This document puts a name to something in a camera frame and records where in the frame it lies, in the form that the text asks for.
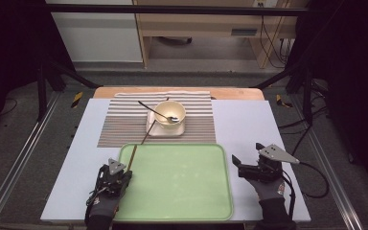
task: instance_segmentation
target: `striped mat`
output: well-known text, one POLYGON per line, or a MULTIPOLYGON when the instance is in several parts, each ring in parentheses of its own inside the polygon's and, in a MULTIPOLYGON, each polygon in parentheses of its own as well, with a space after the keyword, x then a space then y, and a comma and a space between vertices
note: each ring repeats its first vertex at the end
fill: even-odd
POLYGON ((217 142, 210 92, 119 93, 110 101, 98 147, 120 148, 127 143, 140 144, 146 136, 147 127, 150 127, 150 121, 149 111, 138 101, 155 107, 167 99, 180 102, 186 108, 184 132, 180 135, 153 133, 147 137, 146 143, 217 142))

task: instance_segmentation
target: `white cabinet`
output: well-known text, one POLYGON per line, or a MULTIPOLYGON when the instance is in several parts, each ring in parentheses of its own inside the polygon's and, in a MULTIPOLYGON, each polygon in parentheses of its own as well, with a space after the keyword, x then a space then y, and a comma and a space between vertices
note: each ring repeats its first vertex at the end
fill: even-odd
MULTIPOLYGON (((46 0, 48 4, 131 5, 130 0, 46 0)), ((133 13, 52 12, 74 62, 143 62, 133 13)))

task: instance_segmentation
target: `spoon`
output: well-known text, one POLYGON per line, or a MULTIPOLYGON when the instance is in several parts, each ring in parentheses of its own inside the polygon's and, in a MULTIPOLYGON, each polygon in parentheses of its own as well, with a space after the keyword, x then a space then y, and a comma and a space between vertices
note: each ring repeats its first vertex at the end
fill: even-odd
POLYGON ((137 102, 138 102, 139 104, 141 104, 142 106, 144 106, 145 108, 147 108, 148 110, 153 111, 154 113, 157 113, 158 115, 160 115, 160 116, 162 116, 162 117, 166 118, 166 119, 167 119, 167 121, 169 121, 170 123, 177 123, 177 122, 179 122, 179 121, 180 121, 180 120, 179 120, 178 118, 176 118, 176 117, 166 117, 166 116, 164 116, 163 114, 161 114, 161 113, 159 113, 159 112, 155 111, 154 109, 152 109, 152 108, 148 107, 147 105, 143 104, 143 103, 142 103, 142 102, 140 102, 140 101, 137 101, 137 102))

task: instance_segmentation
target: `white tabletop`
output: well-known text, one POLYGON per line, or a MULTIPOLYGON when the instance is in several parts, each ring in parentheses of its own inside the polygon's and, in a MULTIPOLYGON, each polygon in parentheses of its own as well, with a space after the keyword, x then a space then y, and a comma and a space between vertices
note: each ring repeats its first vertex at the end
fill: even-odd
MULTIPOLYGON (((58 174, 56 184, 41 220, 51 222, 80 222, 85 215, 85 201, 94 189, 99 168, 109 157, 118 159, 119 148, 97 148, 98 140, 108 110, 110 99, 91 99, 80 121, 74 141, 58 174)), ((262 218, 262 209, 253 187, 238 177, 232 164, 232 154, 243 164, 256 165, 256 143, 264 146, 276 144, 284 148, 283 141, 267 101, 212 101, 217 144, 227 154, 229 180, 234 203, 234 213, 228 221, 251 221, 262 218)), ((291 177, 296 193, 293 219, 310 221, 307 206, 290 164, 283 169, 291 177)), ((289 206, 289 188, 285 192, 286 208, 289 206)))

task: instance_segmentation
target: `light green tray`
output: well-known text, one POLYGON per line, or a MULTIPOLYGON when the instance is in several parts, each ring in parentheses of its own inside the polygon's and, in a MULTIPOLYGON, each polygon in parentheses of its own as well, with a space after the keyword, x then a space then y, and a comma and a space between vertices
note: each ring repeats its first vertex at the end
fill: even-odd
MULTIPOLYGON (((134 144, 121 148, 128 165, 134 144)), ((226 156, 220 145, 138 145, 133 176, 115 220, 210 221, 232 216, 226 156)))

